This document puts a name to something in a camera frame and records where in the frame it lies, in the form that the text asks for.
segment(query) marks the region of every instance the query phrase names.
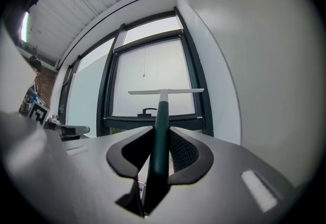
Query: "white wall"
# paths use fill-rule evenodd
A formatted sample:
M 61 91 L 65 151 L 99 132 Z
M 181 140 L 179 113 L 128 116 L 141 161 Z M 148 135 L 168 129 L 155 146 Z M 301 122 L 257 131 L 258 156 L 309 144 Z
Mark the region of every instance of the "white wall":
M 294 185 L 324 145 L 325 33 L 310 0 L 189 0 L 235 81 L 242 145 Z
M 69 55 L 67 55 L 67 53 L 64 55 L 64 57 L 67 55 L 67 58 L 62 63 L 53 87 L 50 115 L 58 113 L 59 99 L 64 76 L 67 72 L 68 66 L 77 59 L 78 55 L 84 53 L 89 47 L 109 33 L 117 30 L 121 24 L 128 24 L 152 14 L 173 10 L 173 7 L 176 6 L 176 0 L 135 0 L 131 3 L 129 2 L 130 0 L 123 1 L 126 1 L 127 5 L 125 7 L 116 10 L 116 7 L 113 6 L 112 8 L 115 10 L 113 13 L 107 14 L 107 17 L 103 17 L 101 14 L 99 18 L 103 18 L 103 20 L 98 24 L 95 24 L 94 27 L 87 26 L 89 31 L 82 31 L 81 35 L 77 36 L 77 39 L 80 40 L 74 40 L 74 42 L 76 41 L 76 45 L 74 46 L 73 42 L 71 47 L 67 49 L 67 53 L 70 53 Z
M 240 145 L 241 121 L 237 93 L 220 47 L 188 0 L 177 0 L 177 8 L 192 35 L 203 66 L 212 109 L 214 137 Z

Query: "window glass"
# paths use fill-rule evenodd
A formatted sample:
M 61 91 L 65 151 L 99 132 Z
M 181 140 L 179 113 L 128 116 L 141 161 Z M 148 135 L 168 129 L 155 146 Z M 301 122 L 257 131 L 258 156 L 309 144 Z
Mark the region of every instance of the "window glass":
M 110 128 L 110 134 L 115 134 L 119 132 L 124 132 L 126 131 L 125 129 L 118 129 L 118 128 Z
M 128 30 L 123 45 L 158 33 L 179 29 L 180 25 L 176 17 L 156 20 Z
M 84 57 L 74 75 L 68 100 L 68 124 L 89 126 L 84 134 L 96 137 L 97 100 L 106 58 L 113 39 Z
M 94 61 L 98 60 L 102 56 L 107 55 L 108 52 L 110 51 L 110 48 L 111 48 L 112 43 L 113 43 L 113 40 L 114 40 L 114 38 L 106 41 L 102 45 L 100 45 L 97 48 L 95 48 L 87 56 L 85 56 L 81 60 L 81 62 L 79 64 L 77 73 L 79 73 L 80 71 L 82 71 L 84 68 L 86 68 L 87 66 L 89 66 L 91 63 L 93 63 Z
M 59 100 L 58 116 L 59 116 L 59 121 L 61 124 L 65 124 L 64 112 L 65 112 L 65 99 L 66 99 L 66 95 L 67 95 L 67 89 L 68 89 L 68 84 L 65 84 L 64 86 L 62 86 L 60 100 Z
M 128 91 L 189 89 L 191 82 L 180 39 L 142 46 L 119 56 L 112 116 L 137 117 L 144 108 L 157 108 L 159 95 Z M 156 116 L 155 110 L 148 110 Z M 195 113 L 193 95 L 169 95 L 169 115 Z

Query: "window frame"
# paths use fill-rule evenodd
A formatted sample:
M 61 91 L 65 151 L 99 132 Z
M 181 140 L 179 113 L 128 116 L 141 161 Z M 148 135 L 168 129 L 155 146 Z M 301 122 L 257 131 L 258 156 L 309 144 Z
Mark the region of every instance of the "window frame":
M 58 116 L 60 118 L 60 100 L 61 100 L 62 94 L 63 94 L 63 87 L 66 84 L 68 84 L 66 96 L 64 97 L 64 100 L 63 100 L 63 103 L 64 103 L 64 111 L 63 111 L 62 117 L 60 118 L 60 123 L 61 124 L 66 124 L 67 104 L 68 104 L 68 97 L 69 97 L 69 92 L 70 92 L 70 88 L 71 88 L 72 78 L 73 78 L 73 75 L 75 73 L 77 73 L 78 68 L 79 68 L 79 65 L 80 65 L 82 59 L 84 57 L 86 57 L 90 52 L 94 51 L 100 45 L 102 45 L 105 42 L 109 41 L 110 39 L 114 38 L 116 36 L 117 31 L 118 30 L 113 31 L 112 33 L 106 35 L 104 38 L 102 38 L 101 40 L 99 40 L 98 42 L 96 42 L 95 44 L 93 44 L 83 54 L 79 55 L 77 57 L 77 59 L 75 60 L 75 62 L 68 67 L 68 70 L 67 70 L 66 75 L 65 75 L 65 78 L 64 78 L 64 82 L 62 84 L 61 93 L 60 93 L 60 99 L 59 99 Z
M 71 87 L 71 83 L 72 83 L 72 78 L 73 78 L 73 75 L 77 72 L 81 61 L 82 61 L 81 56 L 78 56 L 76 61 L 71 66 L 68 67 L 68 70 L 67 70 L 65 78 L 64 78 L 64 82 L 61 87 L 59 107 L 58 107 L 58 116 L 59 116 L 59 120 L 60 120 L 61 124 L 66 124 L 67 103 L 68 103 L 68 97 L 69 97 L 70 87 Z M 66 95 L 64 96 L 64 100 L 63 100 L 63 105 L 64 105 L 63 114 L 62 114 L 62 117 L 60 118 L 60 114 L 61 114 L 60 113 L 60 100 L 62 98 L 63 88 L 65 87 L 65 85 L 68 85 L 68 86 L 67 86 Z
M 178 19 L 181 29 L 155 34 L 122 45 L 128 30 L 156 20 L 174 16 Z M 205 90 L 203 93 L 193 93 L 195 113 L 191 115 L 170 116 L 170 126 L 182 127 L 189 130 L 203 130 L 203 133 L 213 136 L 209 93 L 203 68 L 190 32 L 186 28 L 186 24 L 176 7 L 173 11 L 151 15 L 127 25 L 122 24 L 116 31 L 115 39 L 105 62 L 99 89 L 96 118 L 97 136 L 110 134 L 110 128 L 130 130 L 155 124 L 156 117 L 138 118 L 110 116 L 113 111 L 114 88 L 119 56 L 149 43 L 164 42 L 175 38 L 179 38 L 181 41 L 192 88 L 204 88 Z

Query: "curved white wall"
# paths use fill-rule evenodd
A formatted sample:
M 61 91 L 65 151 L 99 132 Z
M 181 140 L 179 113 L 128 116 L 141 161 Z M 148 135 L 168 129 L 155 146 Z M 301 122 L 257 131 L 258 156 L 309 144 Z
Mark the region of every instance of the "curved white wall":
M 203 66 L 212 109 L 214 137 L 241 144 L 241 120 L 237 93 L 225 58 L 213 34 L 190 7 L 188 0 L 177 0 Z
M 324 145 L 326 105 L 326 37 L 310 0 L 189 3 L 230 67 L 242 145 L 294 185 L 309 180 Z

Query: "white ceiling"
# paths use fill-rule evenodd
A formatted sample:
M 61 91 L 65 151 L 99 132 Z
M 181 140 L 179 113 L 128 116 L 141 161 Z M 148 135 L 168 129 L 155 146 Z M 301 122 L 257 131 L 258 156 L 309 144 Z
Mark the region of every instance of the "white ceiling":
M 30 9 L 27 41 L 55 63 L 92 20 L 119 1 L 39 0 Z

